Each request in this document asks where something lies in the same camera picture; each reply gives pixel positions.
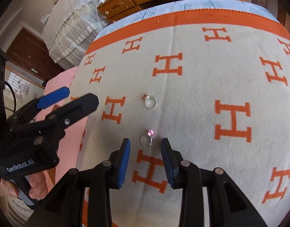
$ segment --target human hand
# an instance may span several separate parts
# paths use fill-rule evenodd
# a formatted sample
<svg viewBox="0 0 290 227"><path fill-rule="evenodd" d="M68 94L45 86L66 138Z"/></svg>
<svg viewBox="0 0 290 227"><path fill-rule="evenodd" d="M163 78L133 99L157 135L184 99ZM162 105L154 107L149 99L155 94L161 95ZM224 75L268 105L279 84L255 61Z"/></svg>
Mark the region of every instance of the human hand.
<svg viewBox="0 0 290 227"><path fill-rule="evenodd" d="M48 189L46 185L44 172L39 172L30 175L29 184L31 186L31 189L29 190L29 196L32 199L42 200L46 197ZM0 185L6 195L15 198L19 197L18 188L14 183L10 181L4 181L3 179L1 179Z"/></svg>

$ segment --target white cable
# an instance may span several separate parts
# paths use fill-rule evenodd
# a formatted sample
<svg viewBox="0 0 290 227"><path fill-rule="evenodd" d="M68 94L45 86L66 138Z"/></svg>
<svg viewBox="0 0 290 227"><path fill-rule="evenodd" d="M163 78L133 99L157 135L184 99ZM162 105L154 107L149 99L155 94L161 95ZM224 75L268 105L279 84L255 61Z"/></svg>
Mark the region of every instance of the white cable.
<svg viewBox="0 0 290 227"><path fill-rule="evenodd" d="M99 16L98 16L98 6L100 5L101 2L99 2L96 6L96 14L97 14L97 18L98 18L98 21L99 21L99 24L100 24L100 27L101 27L101 30L103 30L102 26L101 26L101 22L100 22L100 19L99 19Z"/></svg>

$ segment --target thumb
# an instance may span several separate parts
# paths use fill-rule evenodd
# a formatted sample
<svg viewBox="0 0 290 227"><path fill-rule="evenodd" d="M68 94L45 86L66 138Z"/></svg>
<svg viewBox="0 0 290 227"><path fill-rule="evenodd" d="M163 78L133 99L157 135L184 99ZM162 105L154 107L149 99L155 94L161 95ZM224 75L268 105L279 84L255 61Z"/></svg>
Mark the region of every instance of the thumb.
<svg viewBox="0 0 290 227"><path fill-rule="evenodd" d="M1 179L0 186L1 186L2 190L3 190L3 192L7 196L15 197L15 198L19 197L19 191L18 191L16 185L13 184L12 182L4 181L3 179Z"/></svg>

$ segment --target pink fabric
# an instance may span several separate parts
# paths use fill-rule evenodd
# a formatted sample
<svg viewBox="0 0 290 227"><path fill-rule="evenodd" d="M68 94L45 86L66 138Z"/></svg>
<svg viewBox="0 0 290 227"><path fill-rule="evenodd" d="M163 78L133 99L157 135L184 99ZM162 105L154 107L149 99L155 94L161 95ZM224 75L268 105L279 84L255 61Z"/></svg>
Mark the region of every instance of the pink fabric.
<svg viewBox="0 0 290 227"><path fill-rule="evenodd" d="M49 80L46 84L44 95L47 95L64 86L69 88L77 70L78 66L68 69L60 73L53 79ZM58 105L61 107L63 106L63 104L64 100L61 100L54 105ZM52 108L54 105L39 112L36 116L36 121L44 120L45 116L52 112ZM60 162L56 166L56 183L70 168L76 167L79 147L87 119L88 117L85 117L84 119L67 128L65 130L65 137L60 140L58 149L58 156L60 158ZM50 191L52 189L52 182L49 178L47 171L45 171L44 174L46 176L46 183L48 184L48 188Z"/></svg>

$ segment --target silver ring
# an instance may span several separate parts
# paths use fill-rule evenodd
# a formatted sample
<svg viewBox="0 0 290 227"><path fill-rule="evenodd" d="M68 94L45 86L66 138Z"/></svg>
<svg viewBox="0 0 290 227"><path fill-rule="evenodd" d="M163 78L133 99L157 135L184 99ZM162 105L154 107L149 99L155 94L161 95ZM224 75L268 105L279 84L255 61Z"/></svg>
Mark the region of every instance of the silver ring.
<svg viewBox="0 0 290 227"><path fill-rule="evenodd" d="M155 136L155 132L153 130L148 130L147 134L142 135L140 142L144 148L150 147L152 145L152 138Z"/></svg>
<svg viewBox="0 0 290 227"><path fill-rule="evenodd" d="M145 100L145 107L148 109L155 108L158 103L157 100L154 97L150 96L149 93L144 94L143 99Z"/></svg>

